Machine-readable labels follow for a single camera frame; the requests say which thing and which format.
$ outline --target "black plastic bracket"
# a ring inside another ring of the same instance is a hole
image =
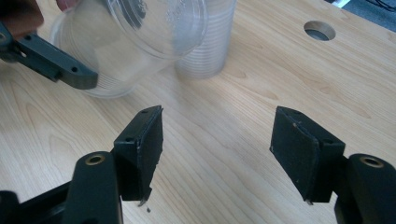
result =
[[[82,157],[69,187],[62,224],[122,223],[118,189],[111,153],[93,152]]]
[[[146,201],[149,183],[163,151],[162,109],[140,111],[114,141],[120,195],[124,201]]]
[[[57,49],[36,34],[14,40],[6,26],[0,22],[0,58],[5,62],[19,62],[38,74],[56,82],[88,90],[95,88],[98,74],[70,55]]]
[[[281,106],[276,109],[270,150],[305,201],[330,200],[333,167],[344,148],[345,143],[303,113]]]

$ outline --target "hole in table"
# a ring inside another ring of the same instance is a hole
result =
[[[304,25],[304,30],[316,40],[329,41],[335,38],[335,30],[323,21],[309,21]]]

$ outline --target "round hole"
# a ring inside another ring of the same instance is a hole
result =
[[[83,221],[81,224],[97,224],[97,223],[99,223],[98,219],[88,218],[87,220]]]
[[[374,168],[384,167],[384,163],[382,163],[382,161],[379,161],[376,158],[372,158],[372,157],[361,157],[361,162]]]
[[[323,21],[309,21],[304,25],[304,30],[316,40],[328,41],[335,38],[334,29]]]
[[[105,160],[105,157],[103,155],[96,154],[96,155],[90,156],[87,160],[85,160],[85,163],[87,165],[97,165],[104,160]]]

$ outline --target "brass screw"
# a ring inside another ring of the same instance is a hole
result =
[[[377,160],[376,158],[373,157],[361,157],[361,162],[364,164],[374,167],[374,168],[383,168],[384,163],[382,161]]]
[[[105,160],[105,156],[101,154],[95,154],[90,156],[87,160],[85,160],[85,164],[87,165],[97,165]]]

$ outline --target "wood grain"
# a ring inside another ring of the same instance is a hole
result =
[[[39,5],[49,38],[60,11]],[[304,32],[324,21],[335,39]],[[162,105],[163,154],[149,201],[125,223],[335,223],[309,206],[269,151],[277,105],[304,112],[346,142],[396,164],[396,34],[319,0],[239,0],[228,60],[209,79],[172,66],[129,95],[92,98],[0,62],[0,189],[21,201],[69,181],[81,156],[110,150],[141,109]]]

